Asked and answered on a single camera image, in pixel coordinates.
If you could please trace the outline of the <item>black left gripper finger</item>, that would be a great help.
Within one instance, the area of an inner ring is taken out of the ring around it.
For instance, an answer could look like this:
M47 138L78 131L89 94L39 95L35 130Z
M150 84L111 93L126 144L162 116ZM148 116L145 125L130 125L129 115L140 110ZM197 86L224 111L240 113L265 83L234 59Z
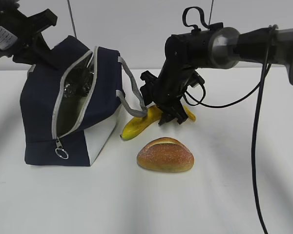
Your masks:
M26 64L33 65L42 62L56 70L61 68L52 50L47 45L41 33L26 34L28 47L26 49Z

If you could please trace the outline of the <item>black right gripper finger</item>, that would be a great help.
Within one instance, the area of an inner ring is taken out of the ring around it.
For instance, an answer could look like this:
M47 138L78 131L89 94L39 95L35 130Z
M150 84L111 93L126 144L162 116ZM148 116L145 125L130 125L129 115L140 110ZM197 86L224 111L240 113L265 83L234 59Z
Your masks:
M188 119L188 115L186 114L186 112L180 102L180 99L175 100L174 111L175 111L175 117L177 119L178 124L182 124Z
M162 111L160 120L158 125L162 126L176 118L175 116L175 108L174 107L159 107L159 109Z

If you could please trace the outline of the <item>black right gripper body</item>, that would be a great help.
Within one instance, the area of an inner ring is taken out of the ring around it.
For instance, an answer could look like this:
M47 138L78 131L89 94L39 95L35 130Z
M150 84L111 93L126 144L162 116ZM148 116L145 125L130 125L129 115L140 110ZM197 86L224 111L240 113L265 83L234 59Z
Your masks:
M166 60L159 76L143 72L140 88L145 105L154 102L168 115L184 115L180 102L182 94L194 70L211 65L209 41L213 31L192 31L186 34L172 34L165 42Z

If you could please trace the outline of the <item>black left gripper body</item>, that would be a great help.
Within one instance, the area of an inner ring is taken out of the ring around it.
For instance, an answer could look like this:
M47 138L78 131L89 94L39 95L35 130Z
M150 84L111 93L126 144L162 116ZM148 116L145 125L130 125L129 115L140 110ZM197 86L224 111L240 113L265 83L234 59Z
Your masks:
M26 64L26 34L42 33L56 26L58 17L50 9L27 17L18 10L19 6L17 0L0 0L0 58Z

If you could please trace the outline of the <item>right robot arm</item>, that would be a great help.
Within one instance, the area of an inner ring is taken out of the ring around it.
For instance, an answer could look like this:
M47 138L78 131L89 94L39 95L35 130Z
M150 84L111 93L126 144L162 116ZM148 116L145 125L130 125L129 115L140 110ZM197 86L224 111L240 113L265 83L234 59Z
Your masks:
M203 86L199 68L230 69L237 63L253 62L283 65L293 85L293 28L260 28L240 34L235 28L193 30L172 35L165 43L166 60L158 76L146 71L141 93L145 105L155 103L162 110L161 124L177 119L183 123L186 112L180 102L188 87Z

